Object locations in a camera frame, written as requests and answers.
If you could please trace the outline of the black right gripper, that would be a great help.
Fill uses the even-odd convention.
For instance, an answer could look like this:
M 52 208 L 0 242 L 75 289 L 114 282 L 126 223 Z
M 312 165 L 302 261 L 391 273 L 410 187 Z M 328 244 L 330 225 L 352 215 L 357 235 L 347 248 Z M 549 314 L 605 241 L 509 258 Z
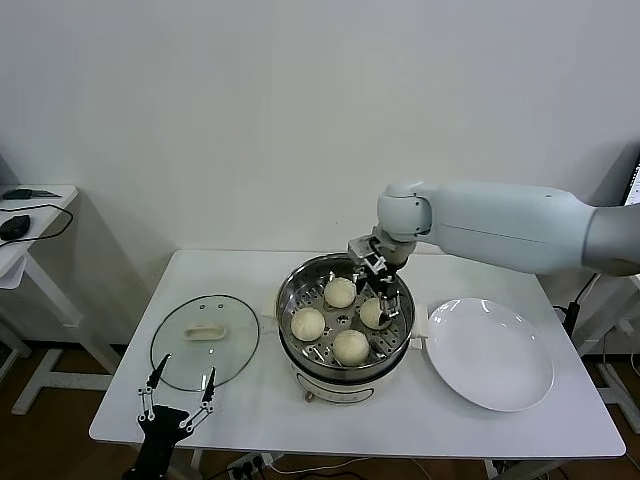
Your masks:
M 396 284 L 398 267 L 388 263 L 383 266 L 369 263 L 367 268 L 368 273 L 364 269 L 356 269 L 351 280 L 355 286 L 356 295 L 360 295 L 368 284 L 376 295 L 380 296 L 379 323 L 385 324 L 400 314 L 400 300 Z

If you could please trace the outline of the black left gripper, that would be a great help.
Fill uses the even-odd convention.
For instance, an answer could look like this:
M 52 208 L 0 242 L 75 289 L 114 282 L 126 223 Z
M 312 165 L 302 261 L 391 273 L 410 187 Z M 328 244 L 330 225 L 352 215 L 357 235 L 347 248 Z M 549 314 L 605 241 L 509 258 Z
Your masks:
M 138 423 L 144 440 L 132 467 L 133 479 L 165 479 L 175 445 L 187 438 L 190 435 L 188 431 L 194 431 L 214 411 L 215 367 L 206 377 L 200 408 L 193 415 L 172 407 L 154 406 L 153 395 L 170 358 L 169 353 L 165 354 L 137 391 L 141 401 Z

